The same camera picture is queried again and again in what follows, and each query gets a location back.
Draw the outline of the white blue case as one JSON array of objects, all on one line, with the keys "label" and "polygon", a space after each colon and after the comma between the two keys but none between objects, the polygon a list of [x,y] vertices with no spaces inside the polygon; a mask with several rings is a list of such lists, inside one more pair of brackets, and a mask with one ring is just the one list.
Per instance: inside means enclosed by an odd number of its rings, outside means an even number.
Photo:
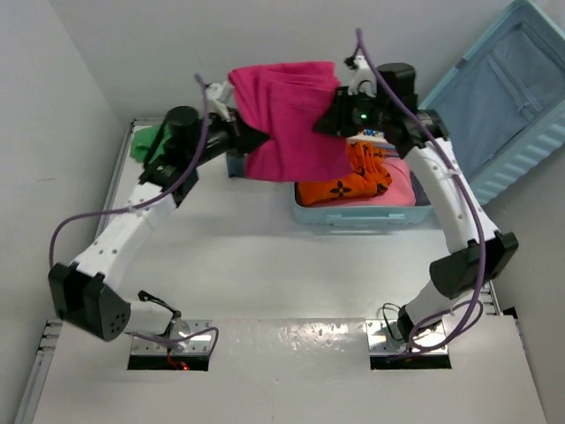
[{"label": "white blue case", "polygon": [[349,137],[347,141],[350,144],[365,142],[370,143],[376,148],[381,148],[386,151],[386,155],[392,157],[398,157],[399,154],[396,152],[394,145],[390,144],[384,137],[384,133],[376,130],[365,129],[358,134]]}]

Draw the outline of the magenta garment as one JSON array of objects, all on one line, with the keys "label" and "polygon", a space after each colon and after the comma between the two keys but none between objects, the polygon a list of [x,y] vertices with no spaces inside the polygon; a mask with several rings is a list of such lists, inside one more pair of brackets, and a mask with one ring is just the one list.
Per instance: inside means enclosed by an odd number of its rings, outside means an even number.
[{"label": "magenta garment", "polygon": [[269,139],[245,158],[245,176],[311,182],[352,173],[346,140],[313,130],[340,86],[331,61],[256,64],[229,73],[237,111]]}]

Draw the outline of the orange black patterned towel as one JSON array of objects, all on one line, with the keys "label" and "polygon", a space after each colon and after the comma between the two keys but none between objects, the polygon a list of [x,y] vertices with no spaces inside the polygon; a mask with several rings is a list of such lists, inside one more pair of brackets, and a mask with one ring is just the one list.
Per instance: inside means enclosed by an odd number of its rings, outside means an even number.
[{"label": "orange black patterned towel", "polygon": [[393,179],[384,166],[385,148],[365,141],[349,144],[347,155],[352,173],[326,182],[297,183],[303,206],[311,207],[330,201],[369,199],[385,194]]}]

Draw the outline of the pink hoodie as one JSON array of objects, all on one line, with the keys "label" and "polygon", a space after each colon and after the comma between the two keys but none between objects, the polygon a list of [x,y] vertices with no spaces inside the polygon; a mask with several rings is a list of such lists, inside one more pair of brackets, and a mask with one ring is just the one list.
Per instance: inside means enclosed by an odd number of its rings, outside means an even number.
[{"label": "pink hoodie", "polygon": [[[411,182],[411,172],[408,165],[399,158],[386,158],[384,166],[389,171],[393,182],[387,192],[381,196],[372,197],[369,199],[349,199],[330,201],[321,203],[319,205],[306,207],[306,208],[321,208],[321,207],[413,207],[416,205],[416,195],[413,190]],[[302,205],[299,199],[297,185],[296,199],[299,206]]]}]

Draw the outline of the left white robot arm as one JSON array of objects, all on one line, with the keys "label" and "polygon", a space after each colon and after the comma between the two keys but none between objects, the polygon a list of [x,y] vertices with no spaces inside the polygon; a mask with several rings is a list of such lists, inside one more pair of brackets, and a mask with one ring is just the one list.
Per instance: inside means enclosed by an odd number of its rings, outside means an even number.
[{"label": "left white robot arm", "polygon": [[268,141],[234,109],[206,113],[188,106],[170,110],[144,157],[143,171],[125,206],[70,264],[48,273],[58,318],[105,342],[140,333],[172,345],[180,312],[144,291],[123,299],[118,289],[125,271],[154,229],[185,200],[199,180],[197,169],[224,153],[246,155]]}]

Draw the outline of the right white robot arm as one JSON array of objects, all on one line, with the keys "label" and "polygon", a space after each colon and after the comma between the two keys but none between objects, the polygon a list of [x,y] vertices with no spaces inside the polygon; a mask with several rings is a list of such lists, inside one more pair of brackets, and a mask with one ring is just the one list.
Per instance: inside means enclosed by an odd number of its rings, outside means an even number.
[{"label": "right white robot arm", "polygon": [[474,310],[484,283],[504,269],[518,241],[482,210],[439,114],[418,108],[414,68],[405,63],[372,68],[362,56],[346,64],[353,80],[336,89],[314,131],[347,138],[363,130],[383,133],[423,187],[447,244],[448,255],[429,266],[429,282],[398,313],[397,330],[410,342],[456,308],[460,298],[470,296],[468,309]]}]

